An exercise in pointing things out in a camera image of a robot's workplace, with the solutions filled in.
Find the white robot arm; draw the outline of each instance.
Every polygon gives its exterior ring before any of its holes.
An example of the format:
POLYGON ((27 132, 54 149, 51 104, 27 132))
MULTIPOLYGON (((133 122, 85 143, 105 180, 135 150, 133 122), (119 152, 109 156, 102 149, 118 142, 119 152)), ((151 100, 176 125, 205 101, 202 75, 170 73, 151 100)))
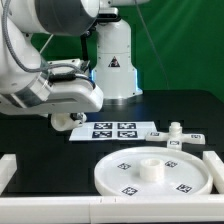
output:
POLYGON ((81 36, 96 22, 100 10, 132 4, 135 0, 2 0, 0 112, 56 114, 52 124, 63 131, 77 126, 65 124, 68 114, 99 111, 103 93, 88 78, 85 63, 71 59, 49 65, 31 45, 29 34, 81 36), (66 114, 57 122, 57 114, 62 113, 66 114))

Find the green screen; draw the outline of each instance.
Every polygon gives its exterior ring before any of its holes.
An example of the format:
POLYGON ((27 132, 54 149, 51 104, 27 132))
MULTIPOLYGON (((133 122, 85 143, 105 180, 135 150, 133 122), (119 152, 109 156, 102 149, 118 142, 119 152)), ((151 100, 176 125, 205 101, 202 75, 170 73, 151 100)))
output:
MULTIPOLYGON (((208 90, 224 101, 224 0, 151 0, 140 5, 147 28, 163 63, 171 90, 208 90)), ((132 28, 132 62, 143 90, 167 89, 135 6, 120 7, 132 28)), ((48 35, 34 35, 41 49, 48 35)), ((87 40, 92 67, 97 35, 87 40)), ((78 37, 54 37, 43 53, 46 60, 82 58, 78 37)))

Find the black table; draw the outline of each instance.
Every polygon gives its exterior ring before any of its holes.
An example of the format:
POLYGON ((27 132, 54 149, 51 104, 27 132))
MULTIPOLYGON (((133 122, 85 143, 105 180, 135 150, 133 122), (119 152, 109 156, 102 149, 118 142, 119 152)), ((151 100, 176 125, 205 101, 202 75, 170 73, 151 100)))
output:
MULTIPOLYGON (((201 133, 206 145, 183 144, 202 157, 214 150, 224 160, 224 104, 205 91, 145 91, 138 103, 105 106, 88 121, 154 121, 168 132, 178 121, 184 133, 201 133)), ((18 170, 2 197, 93 196, 94 167, 105 155, 129 147, 166 146, 165 142, 69 142, 71 132, 56 132, 39 116, 0 115, 0 152, 16 153, 18 170)))

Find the cable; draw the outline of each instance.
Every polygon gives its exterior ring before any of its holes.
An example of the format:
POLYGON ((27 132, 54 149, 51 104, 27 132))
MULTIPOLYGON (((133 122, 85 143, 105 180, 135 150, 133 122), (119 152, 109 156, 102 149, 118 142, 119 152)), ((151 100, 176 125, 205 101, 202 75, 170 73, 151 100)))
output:
POLYGON ((51 42, 52 38, 54 37, 54 34, 52 34, 49 39, 47 40, 47 42, 44 44, 44 46, 42 47, 42 49, 40 50, 40 54, 42 54, 44 52, 44 50, 46 49, 46 47, 48 46, 48 44, 51 42))
POLYGON ((6 42, 6 45, 8 47, 8 50, 10 52, 10 54, 12 55, 13 59, 15 60, 15 62, 17 63, 17 65, 24 70, 25 72, 29 72, 29 73, 36 73, 36 72, 44 72, 47 71, 49 69, 54 69, 54 68, 61 68, 61 67, 68 67, 68 68, 72 68, 74 70, 74 72, 78 72, 83 74, 83 71, 81 71, 78 67, 68 64, 68 63, 61 63, 61 64, 55 64, 55 65, 48 65, 46 67, 43 68, 36 68, 36 69, 30 69, 27 68, 21 61, 20 59, 17 57, 10 37, 9 37, 9 33, 8 33, 8 27, 7 27, 7 19, 8 19, 8 12, 9 12, 9 5, 10 5, 11 0, 6 0, 4 8, 3 8, 3 16, 2 16, 2 32, 3 32, 3 36, 6 42))
POLYGON ((161 58, 160 58, 160 56, 159 56, 159 54, 158 54, 158 51, 157 51, 157 49, 156 49, 156 46, 155 46, 155 44, 154 44, 154 42, 153 42, 153 39, 152 39, 152 37, 151 37, 151 35, 150 35, 150 32, 149 32, 149 30, 148 30, 148 28, 147 28, 147 26, 146 26, 145 20, 144 20, 144 18, 143 18, 143 16, 142 16, 142 13, 141 13, 141 10, 140 10, 140 8, 139 8, 139 6, 138 6, 137 0, 134 0, 134 2, 135 2, 135 5, 136 5, 136 8, 137 8, 137 11, 138 11, 138 15, 139 15, 139 17, 140 17, 140 19, 141 19, 141 22, 142 22, 143 27, 144 27, 144 29, 145 29, 145 32, 146 32, 146 34, 147 34, 149 43, 150 43, 150 45, 151 45, 151 47, 152 47, 152 49, 153 49, 153 51, 154 51, 154 54, 156 55, 157 61, 158 61, 159 66, 160 66, 160 69, 161 69, 161 71, 162 71, 162 73, 163 73, 163 75, 164 75, 164 77, 165 77, 167 89, 170 90, 168 76, 167 76, 166 70, 165 70, 165 68, 164 68, 164 66, 163 66, 162 60, 161 60, 161 58))

